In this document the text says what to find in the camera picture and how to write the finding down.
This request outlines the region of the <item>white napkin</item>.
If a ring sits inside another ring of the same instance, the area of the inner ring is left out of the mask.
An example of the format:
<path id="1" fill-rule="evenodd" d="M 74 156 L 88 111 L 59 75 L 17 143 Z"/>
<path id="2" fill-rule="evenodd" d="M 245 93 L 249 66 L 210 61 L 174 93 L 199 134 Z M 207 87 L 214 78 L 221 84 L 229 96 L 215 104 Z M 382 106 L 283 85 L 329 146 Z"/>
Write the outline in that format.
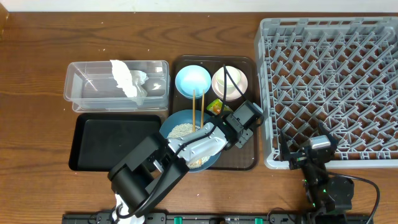
<path id="1" fill-rule="evenodd" d="M 140 70 L 130 70 L 120 60 L 110 60 L 110 62 L 112 65 L 112 75 L 117 83 L 116 87 L 121 88 L 129 100 L 141 106 L 144 98 L 147 96 L 147 91 L 142 87 L 149 79 L 147 74 Z"/>

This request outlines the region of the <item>white cup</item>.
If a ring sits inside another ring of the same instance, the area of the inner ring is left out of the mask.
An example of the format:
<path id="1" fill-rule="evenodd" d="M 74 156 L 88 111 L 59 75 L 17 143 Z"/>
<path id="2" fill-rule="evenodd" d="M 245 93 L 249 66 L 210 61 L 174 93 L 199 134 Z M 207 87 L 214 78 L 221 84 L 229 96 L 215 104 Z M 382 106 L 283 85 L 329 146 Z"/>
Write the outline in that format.
<path id="1" fill-rule="evenodd" d="M 241 79 L 241 74 L 238 71 L 237 68 L 232 67 L 232 66 L 226 66 L 226 71 L 228 72 L 226 74 L 226 78 L 224 77 L 224 68 L 220 68 L 216 73 L 215 73 L 215 78 L 216 78 L 216 86 L 220 90 L 220 92 L 224 92 L 224 85 L 226 85 L 226 94 L 231 94 L 233 91 L 236 90 L 236 87 L 234 86 L 233 82 L 237 85 L 240 82 Z"/>

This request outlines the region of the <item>wooden chopstick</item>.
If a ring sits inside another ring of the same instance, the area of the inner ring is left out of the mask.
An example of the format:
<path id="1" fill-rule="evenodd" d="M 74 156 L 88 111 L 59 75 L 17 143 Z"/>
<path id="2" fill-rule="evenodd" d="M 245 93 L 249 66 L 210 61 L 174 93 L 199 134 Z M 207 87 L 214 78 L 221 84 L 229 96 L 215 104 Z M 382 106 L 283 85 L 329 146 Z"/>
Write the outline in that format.
<path id="1" fill-rule="evenodd" d="M 201 121 L 200 121 L 200 127 L 203 128 L 205 118 L 205 91 L 202 90 L 202 97 L 201 97 Z"/>
<path id="2" fill-rule="evenodd" d="M 193 102 L 192 102 L 192 124 L 193 124 L 193 126 L 192 126 L 192 132 L 194 133 L 195 131 L 196 131 L 196 103 L 195 103 L 195 100 L 196 100 L 196 91 L 195 91 L 195 89 L 193 89 Z"/>

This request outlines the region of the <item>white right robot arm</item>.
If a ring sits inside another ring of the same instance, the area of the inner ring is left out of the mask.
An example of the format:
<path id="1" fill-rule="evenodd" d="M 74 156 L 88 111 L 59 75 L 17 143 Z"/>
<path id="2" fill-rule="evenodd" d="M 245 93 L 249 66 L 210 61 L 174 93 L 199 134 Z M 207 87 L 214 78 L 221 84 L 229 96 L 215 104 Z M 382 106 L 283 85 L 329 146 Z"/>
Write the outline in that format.
<path id="1" fill-rule="evenodd" d="M 354 183 L 347 177 L 327 173 L 325 164 L 335 155 L 338 141 L 318 124 L 318 136 L 312 137 L 297 151 L 290 152 L 285 134 L 280 135 L 280 160 L 289 169 L 301 169 L 305 177 L 308 201 L 314 209 L 303 219 L 307 223 L 347 223 L 346 211 L 352 209 Z"/>

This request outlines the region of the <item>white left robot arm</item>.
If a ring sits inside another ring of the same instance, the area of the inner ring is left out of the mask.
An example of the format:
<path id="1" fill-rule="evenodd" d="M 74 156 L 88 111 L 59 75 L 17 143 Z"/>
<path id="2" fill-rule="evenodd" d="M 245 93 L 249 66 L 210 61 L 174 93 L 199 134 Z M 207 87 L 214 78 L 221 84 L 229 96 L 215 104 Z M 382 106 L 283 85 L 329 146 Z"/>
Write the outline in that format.
<path id="1" fill-rule="evenodd" d="M 146 137 L 108 173 L 113 192 L 121 198 L 115 209 L 117 219 L 143 217 L 188 173 L 190 164 L 243 146 L 263 122 L 263 110 L 245 101 L 233 113 L 221 112 L 188 135 Z"/>

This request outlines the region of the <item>yellow green snack wrapper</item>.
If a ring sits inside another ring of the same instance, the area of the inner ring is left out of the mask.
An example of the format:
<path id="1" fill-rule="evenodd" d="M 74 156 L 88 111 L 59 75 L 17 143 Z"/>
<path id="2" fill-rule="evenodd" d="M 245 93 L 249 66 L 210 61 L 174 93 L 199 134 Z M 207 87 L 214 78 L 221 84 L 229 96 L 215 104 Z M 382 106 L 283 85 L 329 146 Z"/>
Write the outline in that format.
<path id="1" fill-rule="evenodd" d="M 218 115 L 221 113 L 221 109 L 222 106 L 224 106 L 224 111 L 227 112 L 233 112 L 233 110 L 226 104 L 224 104 L 219 98 L 215 99 L 214 101 L 212 101 L 207 107 L 206 109 L 214 114 L 214 115 Z"/>

